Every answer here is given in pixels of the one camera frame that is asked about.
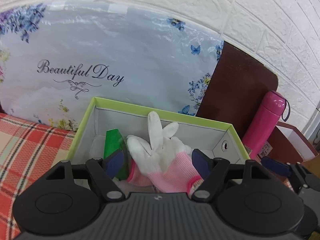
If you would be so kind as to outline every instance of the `bottle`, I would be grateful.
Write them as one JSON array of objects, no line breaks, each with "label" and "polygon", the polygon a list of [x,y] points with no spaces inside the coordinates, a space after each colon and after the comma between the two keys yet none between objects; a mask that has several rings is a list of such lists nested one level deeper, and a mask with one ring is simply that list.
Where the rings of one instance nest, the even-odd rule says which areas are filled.
[{"label": "bottle", "polygon": [[[283,112],[287,104],[289,107],[288,115],[283,119]],[[242,138],[242,143],[251,159],[254,159],[260,152],[281,116],[284,122],[288,120],[290,116],[289,102],[276,91],[267,92]]]}]

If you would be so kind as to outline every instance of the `light green box rim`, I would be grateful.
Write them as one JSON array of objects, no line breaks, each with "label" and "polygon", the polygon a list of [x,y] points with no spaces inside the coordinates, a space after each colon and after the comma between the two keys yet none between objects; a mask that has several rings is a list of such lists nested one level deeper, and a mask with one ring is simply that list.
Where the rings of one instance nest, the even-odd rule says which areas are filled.
[{"label": "light green box rim", "polygon": [[93,97],[91,99],[90,104],[89,104],[87,110],[85,111],[84,117],[79,125],[78,131],[76,132],[76,135],[75,135],[75,137],[72,141],[72,144],[69,148],[67,159],[71,160],[73,158],[73,156],[75,155],[76,149],[78,148],[79,142],[82,138],[84,129],[87,126],[87,122],[90,117],[90,114],[95,106],[97,108],[113,109],[116,111],[138,114],[138,115],[142,115],[142,116],[148,116],[148,114],[151,111],[155,111],[158,113],[160,119],[163,119],[163,120],[184,122],[184,123],[189,123],[189,124],[194,124],[194,125],[199,125],[199,126],[211,127],[211,128],[215,128],[215,129],[219,129],[219,130],[223,130],[223,131],[228,130],[230,132],[230,134],[232,135],[242,157],[245,160],[250,159],[247,154],[247,151],[245,150],[245,148],[244,148],[244,146],[243,146],[243,144],[242,144],[242,142],[241,142],[241,140],[240,140],[238,134],[236,133],[236,130],[232,124],[225,123],[225,122],[218,122],[218,121],[204,119],[204,118],[190,116],[190,115],[185,115],[185,114],[178,114],[178,113],[174,113],[174,112],[154,109],[154,108],[145,107],[145,106],[128,104],[128,103],[114,101],[114,100],[105,99],[105,98],[98,98],[98,97]]}]

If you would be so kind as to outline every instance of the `red plaid fabric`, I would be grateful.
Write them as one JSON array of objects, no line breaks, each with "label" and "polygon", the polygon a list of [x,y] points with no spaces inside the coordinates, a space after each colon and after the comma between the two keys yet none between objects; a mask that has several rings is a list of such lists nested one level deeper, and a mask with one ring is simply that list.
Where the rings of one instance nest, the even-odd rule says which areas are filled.
[{"label": "red plaid fabric", "polygon": [[20,233],[12,216],[15,198],[66,158],[74,135],[0,113],[0,240]]}]

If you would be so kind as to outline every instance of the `brick wallpaper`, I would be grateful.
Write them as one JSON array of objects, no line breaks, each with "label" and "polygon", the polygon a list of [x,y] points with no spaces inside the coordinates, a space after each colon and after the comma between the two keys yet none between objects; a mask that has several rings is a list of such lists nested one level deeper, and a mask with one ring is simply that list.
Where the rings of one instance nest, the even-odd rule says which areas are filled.
[{"label": "brick wallpaper", "polygon": [[[0,0],[0,10],[36,0]],[[277,74],[300,130],[320,100],[320,0],[107,0],[199,23]]]}]

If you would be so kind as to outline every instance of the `green sponge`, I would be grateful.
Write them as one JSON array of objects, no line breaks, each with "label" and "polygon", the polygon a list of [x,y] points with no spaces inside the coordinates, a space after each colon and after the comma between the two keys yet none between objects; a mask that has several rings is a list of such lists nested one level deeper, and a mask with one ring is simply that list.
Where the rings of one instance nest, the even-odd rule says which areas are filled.
[{"label": "green sponge", "polygon": [[125,180],[129,177],[129,157],[127,147],[118,129],[107,131],[103,158],[107,158],[118,149],[123,150],[124,152],[124,165],[122,166],[116,177],[119,180]]}]

